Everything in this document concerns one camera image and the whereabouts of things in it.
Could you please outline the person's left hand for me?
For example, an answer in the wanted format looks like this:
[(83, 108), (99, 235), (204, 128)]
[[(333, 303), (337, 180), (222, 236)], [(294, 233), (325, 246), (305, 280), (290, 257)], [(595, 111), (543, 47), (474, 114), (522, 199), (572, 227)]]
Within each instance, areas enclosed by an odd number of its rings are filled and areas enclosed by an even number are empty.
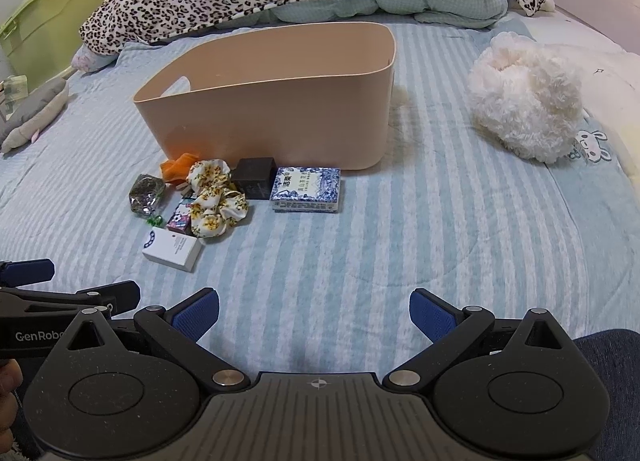
[(6, 435), (10, 431), (17, 416), (18, 403), (13, 392), (23, 383), (23, 374), (20, 365), (15, 359), (8, 360), (0, 371), (0, 393), (1, 393), (1, 435)]

